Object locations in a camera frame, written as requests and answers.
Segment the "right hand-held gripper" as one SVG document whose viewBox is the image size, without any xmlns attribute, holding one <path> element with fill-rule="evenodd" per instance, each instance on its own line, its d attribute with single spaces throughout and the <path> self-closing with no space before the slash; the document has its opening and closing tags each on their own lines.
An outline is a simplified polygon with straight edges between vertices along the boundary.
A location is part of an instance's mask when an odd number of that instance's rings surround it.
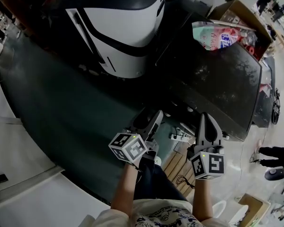
<svg viewBox="0 0 284 227">
<path fill-rule="evenodd" d="M 189 161 L 192 164 L 195 179 L 212 180 L 224 174 L 224 147 L 221 146 L 222 130 L 217 121 L 208 113 L 202 113 L 196 144 L 211 148 L 196 151 L 196 145 L 189 148 Z"/>
</svg>

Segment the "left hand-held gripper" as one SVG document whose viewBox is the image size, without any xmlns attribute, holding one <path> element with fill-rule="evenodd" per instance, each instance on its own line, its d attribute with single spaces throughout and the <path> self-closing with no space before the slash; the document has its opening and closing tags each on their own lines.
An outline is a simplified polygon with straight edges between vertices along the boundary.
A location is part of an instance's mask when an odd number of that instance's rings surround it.
<svg viewBox="0 0 284 227">
<path fill-rule="evenodd" d="M 163 111 L 154 113 L 150 108 L 143 108 L 133 120 L 133 128 L 124 128 L 109 143 L 109 148 L 121 161 L 134 164 L 142 157 L 155 161 L 159 146 L 154 135 L 162 119 Z"/>
</svg>

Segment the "person's right forearm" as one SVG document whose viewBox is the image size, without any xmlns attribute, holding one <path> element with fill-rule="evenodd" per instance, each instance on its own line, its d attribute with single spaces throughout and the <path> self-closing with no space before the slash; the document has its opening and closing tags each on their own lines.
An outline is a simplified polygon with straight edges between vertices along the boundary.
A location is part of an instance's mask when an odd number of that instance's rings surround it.
<svg viewBox="0 0 284 227">
<path fill-rule="evenodd" d="M 210 181 L 196 179 L 192 214 L 199 222 L 213 217 Z"/>
</svg>

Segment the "open cardboard box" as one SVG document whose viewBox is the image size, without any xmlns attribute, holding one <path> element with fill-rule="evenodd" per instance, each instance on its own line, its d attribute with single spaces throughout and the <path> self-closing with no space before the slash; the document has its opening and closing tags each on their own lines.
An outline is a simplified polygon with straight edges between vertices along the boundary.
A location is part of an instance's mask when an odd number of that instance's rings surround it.
<svg viewBox="0 0 284 227">
<path fill-rule="evenodd" d="M 248 207 L 238 227 L 257 227 L 271 205 L 269 202 L 248 193 L 236 197 L 235 200 L 238 204 Z"/>
</svg>

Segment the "pink snack bag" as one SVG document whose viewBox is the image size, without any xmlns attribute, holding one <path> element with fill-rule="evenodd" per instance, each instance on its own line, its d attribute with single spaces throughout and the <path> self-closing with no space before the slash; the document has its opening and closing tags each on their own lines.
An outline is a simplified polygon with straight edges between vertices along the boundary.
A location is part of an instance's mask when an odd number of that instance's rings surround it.
<svg viewBox="0 0 284 227">
<path fill-rule="evenodd" d="M 226 48 L 238 42 L 247 34 L 237 28 L 212 22 L 193 22 L 193 38 L 208 51 Z"/>
</svg>

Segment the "white power strip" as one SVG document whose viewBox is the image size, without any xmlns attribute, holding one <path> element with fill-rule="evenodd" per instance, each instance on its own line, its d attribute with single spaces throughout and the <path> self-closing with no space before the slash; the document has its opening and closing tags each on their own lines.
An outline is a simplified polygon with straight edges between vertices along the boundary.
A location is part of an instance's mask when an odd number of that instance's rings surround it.
<svg viewBox="0 0 284 227">
<path fill-rule="evenodd" d="M 170 139 L 175 140 L 175 141 L 181 141 L 181 142 L 189 142 L 189 140 L 190 140 L 190 138 L 187 137 L 187 136 L 176 135 L 176 134 L 171 134 Z"/>
</svg>

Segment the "wooden slat board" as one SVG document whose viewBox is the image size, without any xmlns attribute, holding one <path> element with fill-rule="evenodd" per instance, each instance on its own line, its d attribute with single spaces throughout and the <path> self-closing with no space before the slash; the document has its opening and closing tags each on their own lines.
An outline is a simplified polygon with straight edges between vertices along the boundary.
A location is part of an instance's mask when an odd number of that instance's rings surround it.
<svg viewBox="0 0 284 227">
<path fill-rule="evenodd" d="M 186 153 L 173 150 L 162 165 L 162 169 L 168 179 L 185 197 L 194 191 L 195 175 L 191 163 L 186 159 Z"/>
</svg>

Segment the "person's leg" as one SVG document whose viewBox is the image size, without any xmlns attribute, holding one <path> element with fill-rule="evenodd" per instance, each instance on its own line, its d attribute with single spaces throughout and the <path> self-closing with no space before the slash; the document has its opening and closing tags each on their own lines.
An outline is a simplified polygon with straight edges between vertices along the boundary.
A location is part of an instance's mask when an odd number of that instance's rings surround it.
<svg viewBox="0 0 284 227">
<path fill-rule="evenodd" d="M 139 163 L 140 175 L 134 190 L 134 200 L 167 199 L 186 201 L 186 198 L 167 178 L 165 172 L 154 160 L 143 157 Z"/>
</svg>

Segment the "black metal table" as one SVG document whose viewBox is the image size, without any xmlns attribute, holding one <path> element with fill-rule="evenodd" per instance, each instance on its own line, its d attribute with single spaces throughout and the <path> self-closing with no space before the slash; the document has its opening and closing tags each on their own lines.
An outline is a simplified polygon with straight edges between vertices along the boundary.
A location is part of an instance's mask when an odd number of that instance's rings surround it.
<svg viewBox="0 0 284 227">
<path fill-rule="evenodd" d="M 266 57 L 260 61 L 262 75 L 260 84 L 270 84 L 270 95 L 259 92 L 257 106 L 253 115 L 252 124 L 259 128 L 268 128 L 272 118 L 273 104 L 275 101 L 275 59 Z"/>
</svg>

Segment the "white toilet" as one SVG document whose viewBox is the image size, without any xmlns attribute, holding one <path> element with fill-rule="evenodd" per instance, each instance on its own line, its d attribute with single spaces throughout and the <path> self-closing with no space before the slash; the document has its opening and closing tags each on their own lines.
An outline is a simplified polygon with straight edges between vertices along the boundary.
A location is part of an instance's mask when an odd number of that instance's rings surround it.
<svg viewBox="0 0 284 227">
<path fill-rule="evenodd" d="M 227 202 L 225 200 L 217 201 L 213 204 L 213 217 L 219 218 L 226 208 Z"/>
<path fill-rule="evenodd" d="M 248 209 L 249 209 L 248 205 L 235 204 L 231 206 L 229 213 L 230 215 L 229 224 L 236 225 L 238 222 L 240 222 L 245 217 Z"/>
</svg>

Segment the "pink spray bottle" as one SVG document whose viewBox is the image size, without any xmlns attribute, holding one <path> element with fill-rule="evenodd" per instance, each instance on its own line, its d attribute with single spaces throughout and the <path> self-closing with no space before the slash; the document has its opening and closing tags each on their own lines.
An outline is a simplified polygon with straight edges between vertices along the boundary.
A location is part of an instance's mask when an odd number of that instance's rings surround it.
<svg viewBox="0 0 284 227">
<path fill-rule="evenodd" d="M 270 90 L 272 89 L 271 85 L 270 84 L 260 84 L 260 92 L 264 92 L 267 96 L 270 95 Z"/>
</svg>

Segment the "black round device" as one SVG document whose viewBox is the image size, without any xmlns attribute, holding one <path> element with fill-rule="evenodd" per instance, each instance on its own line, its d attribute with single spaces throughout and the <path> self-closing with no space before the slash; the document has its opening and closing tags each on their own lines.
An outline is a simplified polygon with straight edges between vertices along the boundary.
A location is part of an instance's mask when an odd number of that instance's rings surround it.
<svg viewBox="0 0 284 227">
<path fill-rule="evenodd" d="M 283 167 L 275 167 L 271 168 L 265 172 L 264 177 L 269 181 L 278 181 L 284 179 L 284 168 Z"/>
</svg>

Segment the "person's printed white shirt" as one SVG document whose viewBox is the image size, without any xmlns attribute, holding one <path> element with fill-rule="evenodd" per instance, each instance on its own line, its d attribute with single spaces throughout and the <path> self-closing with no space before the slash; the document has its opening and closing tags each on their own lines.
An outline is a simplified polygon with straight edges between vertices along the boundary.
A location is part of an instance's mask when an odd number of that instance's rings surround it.
<svg viewBox="0 0 284 227">
<path fill-rule="evenodd" d="M 91 227 L 230 227 L 218 218 L 199 221 L 187 201 L 134 200 L 131 216 L 108 209 L 100 213 Z"/>
</svg>

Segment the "white and black appliance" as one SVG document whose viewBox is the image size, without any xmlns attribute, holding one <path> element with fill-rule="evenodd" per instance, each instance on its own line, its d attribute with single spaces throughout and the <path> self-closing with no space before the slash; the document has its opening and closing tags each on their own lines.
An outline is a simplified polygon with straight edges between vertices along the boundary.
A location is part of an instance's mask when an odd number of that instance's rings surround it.
<svg viewBox="0 0 284 227">
<path fill-rule="evenodd" d="M 165 0 L 68 0 L 65 10 L 93 57 L 109 74 L 146 72 Z"/>
</svg>

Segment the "brown cardboard box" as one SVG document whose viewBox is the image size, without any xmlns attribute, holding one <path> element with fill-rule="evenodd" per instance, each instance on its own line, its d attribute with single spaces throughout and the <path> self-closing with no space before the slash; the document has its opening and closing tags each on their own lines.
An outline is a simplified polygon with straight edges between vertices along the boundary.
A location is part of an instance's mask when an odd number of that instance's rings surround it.
<svg viewBox="0 0 284 227">
<path fill-rule="evenodd" d="M 273 42 L 267 26 L 239 0 L 226 0 L 215 7 L 208 18 L 234 24 L 236 28 L 242 26 L 246 37 L 241 38 L 240 43 L 257 60 L 262 59 Z"/>
</svg>

